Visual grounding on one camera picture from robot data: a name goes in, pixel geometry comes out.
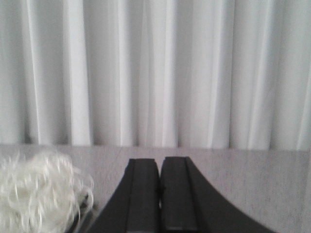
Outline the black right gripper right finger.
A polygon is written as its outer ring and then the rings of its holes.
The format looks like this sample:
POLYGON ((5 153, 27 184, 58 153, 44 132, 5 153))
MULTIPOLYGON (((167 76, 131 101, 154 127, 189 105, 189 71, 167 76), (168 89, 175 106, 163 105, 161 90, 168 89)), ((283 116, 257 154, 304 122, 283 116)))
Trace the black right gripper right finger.
POLYGON ((271 232, 222 196, 189 157, 166 157, 160 178, 164 233, 271 232))

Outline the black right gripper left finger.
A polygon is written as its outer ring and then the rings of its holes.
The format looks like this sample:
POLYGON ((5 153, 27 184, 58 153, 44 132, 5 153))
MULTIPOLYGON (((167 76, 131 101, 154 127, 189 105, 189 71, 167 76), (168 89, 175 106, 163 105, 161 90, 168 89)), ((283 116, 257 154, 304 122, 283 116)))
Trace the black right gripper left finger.
POLYGON ((158 233, 159 174, 154 159, 130 159, 89 233, 158 233))

